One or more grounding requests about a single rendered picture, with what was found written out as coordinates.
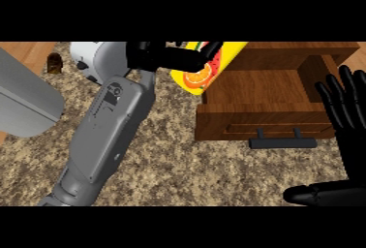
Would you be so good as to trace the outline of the grey flat appliance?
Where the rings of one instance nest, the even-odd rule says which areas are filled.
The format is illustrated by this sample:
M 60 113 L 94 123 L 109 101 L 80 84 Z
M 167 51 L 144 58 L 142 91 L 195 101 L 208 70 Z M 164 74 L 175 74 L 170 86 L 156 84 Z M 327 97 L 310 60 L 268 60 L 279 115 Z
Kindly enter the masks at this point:
M 0 131 L 20 138 L 40 135 L 63 108 L 60 92 L 0 48 Z

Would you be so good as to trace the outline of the brown wooden drawer front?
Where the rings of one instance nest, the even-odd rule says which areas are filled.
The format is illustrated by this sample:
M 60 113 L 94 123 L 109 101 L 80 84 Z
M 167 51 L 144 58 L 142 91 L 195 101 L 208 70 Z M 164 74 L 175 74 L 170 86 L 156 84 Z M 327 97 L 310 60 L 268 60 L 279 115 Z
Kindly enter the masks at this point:
M 196 110 L 196 140 L 248 140 L 263 130 L 267 138 L 330 139 L 335 130 L 320 103 L 205 104 Z

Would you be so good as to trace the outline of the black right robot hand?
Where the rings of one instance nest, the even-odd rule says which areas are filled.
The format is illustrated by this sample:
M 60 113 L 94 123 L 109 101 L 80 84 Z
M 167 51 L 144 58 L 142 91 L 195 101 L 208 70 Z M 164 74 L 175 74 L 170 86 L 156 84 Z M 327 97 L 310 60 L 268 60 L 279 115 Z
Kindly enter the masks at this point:
M 283 200 L 307 206 L 366 206 L 366 72 L 339 66 L 341 80 L 314 83 L 335 129 L 347 180 L 291 187 Z

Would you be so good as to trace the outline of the brown wooden drawer box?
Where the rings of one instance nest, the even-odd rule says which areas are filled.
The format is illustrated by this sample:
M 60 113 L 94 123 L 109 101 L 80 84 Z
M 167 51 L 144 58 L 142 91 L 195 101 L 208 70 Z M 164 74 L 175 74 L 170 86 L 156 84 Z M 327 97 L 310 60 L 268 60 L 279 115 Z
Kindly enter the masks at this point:
M 226 71 L 203 93 L 203 103 L 320 103 L 314 83 L 327 74 L 338 74 L 330 55 L 310 55 L 294 70 Z

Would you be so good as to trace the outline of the brown wooden cabinet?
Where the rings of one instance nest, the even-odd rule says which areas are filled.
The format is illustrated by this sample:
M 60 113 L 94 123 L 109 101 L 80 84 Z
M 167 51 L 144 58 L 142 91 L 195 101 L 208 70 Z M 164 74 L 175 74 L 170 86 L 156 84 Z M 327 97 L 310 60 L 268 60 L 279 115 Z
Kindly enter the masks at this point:
M 249 42 L 226 70 L 292 70 L 310 55 L 330 55 L 341 64 L 358 49 L 357 42 Z

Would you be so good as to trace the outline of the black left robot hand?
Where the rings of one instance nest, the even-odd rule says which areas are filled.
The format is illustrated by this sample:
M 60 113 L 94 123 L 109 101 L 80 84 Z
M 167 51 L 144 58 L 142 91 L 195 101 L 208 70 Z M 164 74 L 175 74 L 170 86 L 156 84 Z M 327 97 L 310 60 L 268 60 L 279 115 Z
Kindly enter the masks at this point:
M 190 50 L 165 45 L 165 42 L 127 42 L 127 67 L 153 72 L 158 67 L 195 73 L 205 68 L 223 46 L 209 42 L 201 50 Z

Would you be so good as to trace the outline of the small dark brown object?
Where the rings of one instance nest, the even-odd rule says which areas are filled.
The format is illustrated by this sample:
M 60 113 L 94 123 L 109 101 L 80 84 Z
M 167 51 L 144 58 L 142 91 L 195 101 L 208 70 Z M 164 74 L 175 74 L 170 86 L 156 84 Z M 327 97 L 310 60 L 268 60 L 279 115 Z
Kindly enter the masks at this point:
M 53 52 L 47 56 L 47 73 L 59 74 L 63 68 L 62 56 L 57 52 Z

